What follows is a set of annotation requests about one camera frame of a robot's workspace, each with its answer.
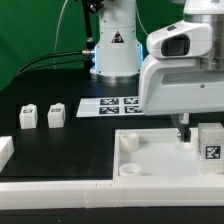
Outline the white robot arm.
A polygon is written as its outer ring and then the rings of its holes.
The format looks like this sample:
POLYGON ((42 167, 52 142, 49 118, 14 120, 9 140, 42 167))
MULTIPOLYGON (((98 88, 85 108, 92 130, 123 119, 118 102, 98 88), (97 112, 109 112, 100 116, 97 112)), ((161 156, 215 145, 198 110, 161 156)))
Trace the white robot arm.
POLYGON ((93 0, 100 40, 92 77, 109 83, 139 80, 146 115, 169 115, 188 142, 186 113, 224 111, 224 0, 173 0, 183 19, 147 36, 148 56, 136 38, 136 0, 93 0))

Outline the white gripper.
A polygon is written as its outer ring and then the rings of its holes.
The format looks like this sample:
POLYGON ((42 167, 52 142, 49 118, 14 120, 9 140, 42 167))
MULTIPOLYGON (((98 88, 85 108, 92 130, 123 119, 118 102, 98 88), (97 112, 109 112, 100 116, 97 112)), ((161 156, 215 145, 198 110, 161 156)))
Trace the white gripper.
POLYGON ((191 130, 181 113, 224 111, 224 72, 200 69, 199 60, 144 60, 139 80, 139 104, 145 115, 171 115, 181 142, 191 141, 191 130))

